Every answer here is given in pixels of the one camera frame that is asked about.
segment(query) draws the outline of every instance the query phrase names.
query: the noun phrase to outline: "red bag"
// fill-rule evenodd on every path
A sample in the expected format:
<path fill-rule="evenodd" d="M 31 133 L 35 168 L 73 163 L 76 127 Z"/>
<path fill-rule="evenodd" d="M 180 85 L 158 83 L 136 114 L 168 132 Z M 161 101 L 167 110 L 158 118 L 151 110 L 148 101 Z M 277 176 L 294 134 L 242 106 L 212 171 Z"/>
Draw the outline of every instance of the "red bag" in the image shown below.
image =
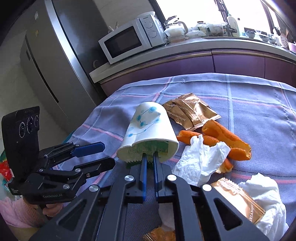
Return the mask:
<path fill-rule="evenodd" d="M 5 160 L 3 162 L 0 162 L 0 173 L 5 178 L 5 180 L 8 181 L 8 182 L 12 178 L 12 175 L 11 175 L 7 160 Z"/>

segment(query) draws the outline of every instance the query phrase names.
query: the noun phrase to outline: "camera module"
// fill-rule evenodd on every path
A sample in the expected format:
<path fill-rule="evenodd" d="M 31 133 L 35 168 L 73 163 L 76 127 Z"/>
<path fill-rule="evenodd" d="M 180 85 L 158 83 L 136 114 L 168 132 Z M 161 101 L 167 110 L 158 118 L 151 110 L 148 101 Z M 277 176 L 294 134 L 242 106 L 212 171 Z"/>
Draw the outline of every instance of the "camera module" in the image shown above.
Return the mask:
<path fill-rule="evenodd" d="M 26 126 L 25 126 L 25 123 L 22 122 L 19 126 L 20 137 L 23 138 L 25 136 L 25 133 L 26 133 Z"/>
<path fill-rule="evenodd" d="M 31 133 L 31 132 L 32 132 L 33 127 L 34 127 L 34 121 L 33 121 L 33 118 L 30 117 L 30 118 L 28 119 L 28 122 L 27 122 L 28 133 Z"/>
<path fill-rule="evenodd" d="M 35 127 L 37 127 L 39 125 L 39 117 L 38 116 L 35 116 L 34 124 L 35 124 Z"/>

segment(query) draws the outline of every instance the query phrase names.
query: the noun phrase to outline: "orange peel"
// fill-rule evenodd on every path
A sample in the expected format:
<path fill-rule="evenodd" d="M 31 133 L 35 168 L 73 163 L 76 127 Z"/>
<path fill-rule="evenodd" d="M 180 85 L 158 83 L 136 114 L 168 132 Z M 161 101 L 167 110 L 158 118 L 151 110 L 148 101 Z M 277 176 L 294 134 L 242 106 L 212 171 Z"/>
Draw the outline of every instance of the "orange peel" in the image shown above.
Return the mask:
<path fill-rule="evenodd" d="M 222 165 L 216 170 L 216 173 L 230 172 L 233 168 L 231 162 L 226 158 Z"/>
<path fill-rule="evenodd" d="M 201 133 L 194 132 L 194 131 L 180 131 L 179 134 L 177 135 L 177 140 L 180 142 L 183 142 L 187 145 L 190 145 L 190 139 L 193 136 L 199 136 Z M 208 135 L 202 135 L 204 138 L 203 144 L 208 145 L 208 146 L 215 146 L 219 140 L 217 140 L 214 137 L 208 136 Z"/>
<path fill-rule="evenodd" d="M 217 121 L 208 120 L 202 127 L 205 135 L 217 138 L 219 141 L 225 142 L 231 150 L 228 157 L 236 161 L 245 161 L 251 159 L 251 147 L 243 142 L 237 135 L 233 134 Z"/>

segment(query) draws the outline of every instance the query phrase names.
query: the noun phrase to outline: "stainless steel refrigerator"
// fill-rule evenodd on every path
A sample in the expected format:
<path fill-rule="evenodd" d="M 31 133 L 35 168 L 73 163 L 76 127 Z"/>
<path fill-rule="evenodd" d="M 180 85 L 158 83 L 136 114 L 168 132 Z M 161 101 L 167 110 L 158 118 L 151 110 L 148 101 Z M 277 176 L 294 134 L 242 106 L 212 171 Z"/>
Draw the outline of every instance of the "stainless steel refrigerator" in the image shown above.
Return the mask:
<path fill-rule="evenodd" d="M 68 133 L 106 98 L 89 76 L 108 62 L 98 43 L 106 34 L 92 0 L 38 0 L 21 65 L 36 96 Z"/>

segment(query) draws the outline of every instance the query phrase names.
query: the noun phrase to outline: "microwave knob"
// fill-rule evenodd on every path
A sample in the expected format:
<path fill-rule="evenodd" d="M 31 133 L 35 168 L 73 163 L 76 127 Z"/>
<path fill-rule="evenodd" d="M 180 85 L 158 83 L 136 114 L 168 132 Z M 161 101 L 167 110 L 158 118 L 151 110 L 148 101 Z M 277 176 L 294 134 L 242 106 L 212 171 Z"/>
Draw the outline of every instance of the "microwave knob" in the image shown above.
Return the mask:
<path fill-rule="evenodd" d="M 151 32 L 149 32 L 149 37 L 151 37 L 151 38 L 155 38 L 156 36 L 157 36 L 157 33 L 155 32 L 155 31 L 151 31 Z"/>
<path fill-rule="evenodd" d="M 152 28 L 153 24 L 151 22 L 145 23 L 146 28 Z"/>

